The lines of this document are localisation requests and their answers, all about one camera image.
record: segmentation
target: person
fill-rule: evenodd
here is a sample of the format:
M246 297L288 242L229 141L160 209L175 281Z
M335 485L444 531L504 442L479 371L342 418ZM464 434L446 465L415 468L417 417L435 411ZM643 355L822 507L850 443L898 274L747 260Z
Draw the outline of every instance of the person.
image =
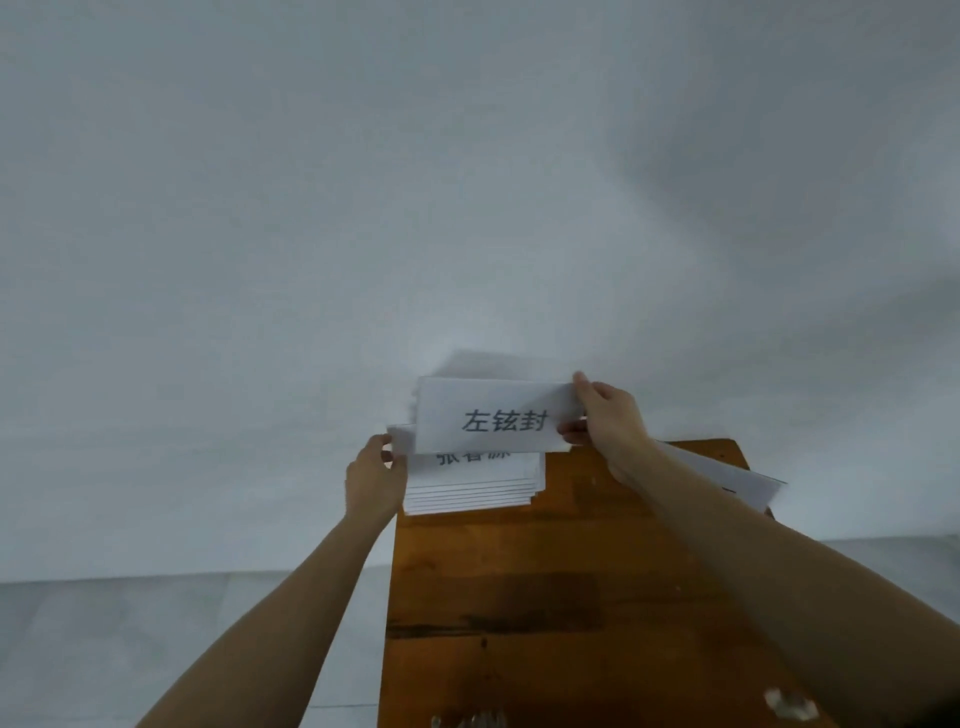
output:
M672 460L629 393L579 372L574 385L587 415L559 427L566 441L596 447L646 498L840 725L960 724L960 626ZM371 437L347 468L343 519L140 728L300 724L364 561L403 502L406 461L384 450L389 442Z

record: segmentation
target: forearm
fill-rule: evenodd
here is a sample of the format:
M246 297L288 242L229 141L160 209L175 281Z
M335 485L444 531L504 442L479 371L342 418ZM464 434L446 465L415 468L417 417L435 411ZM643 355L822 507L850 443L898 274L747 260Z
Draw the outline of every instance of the forearm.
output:
M140 722L300 725L382 518L345 517L273 592L236 622Z
M960 695L949 619L653 447L625 462L632 486L842 724L903 724Z

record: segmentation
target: hand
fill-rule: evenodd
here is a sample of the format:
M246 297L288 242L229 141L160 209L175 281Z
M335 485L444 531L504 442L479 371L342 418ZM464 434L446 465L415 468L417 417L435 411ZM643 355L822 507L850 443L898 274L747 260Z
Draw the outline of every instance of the hand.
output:
M386 525L403 504L407 490L407 459L383 449L390 435L373 435L347 466L347 515Z
M607 458L613 477L623 482L631 453L652 445L636 401L622 389L591 382L583 372L573 376L573 386L587 418L563 423L557 431L571 445L593 444Z

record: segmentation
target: wooden table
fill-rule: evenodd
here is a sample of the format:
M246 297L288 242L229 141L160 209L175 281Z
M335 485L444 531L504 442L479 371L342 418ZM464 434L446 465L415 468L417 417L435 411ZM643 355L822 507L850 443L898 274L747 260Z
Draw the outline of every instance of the wooden table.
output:
M732 440L674 445L747 467ZM647 505L592 449L546 472L530 506L400 516L380 728L780 723L763 692L799 683Z

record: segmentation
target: person's left arm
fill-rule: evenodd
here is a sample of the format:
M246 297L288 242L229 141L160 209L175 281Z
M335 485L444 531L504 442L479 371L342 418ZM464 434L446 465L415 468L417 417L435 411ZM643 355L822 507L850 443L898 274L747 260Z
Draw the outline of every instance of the person's left arm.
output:
M347 514L160 698L139 728L296 728L377 536L403 502L405 458L371 437L347 468ZM388 468L385 463L393 461Z

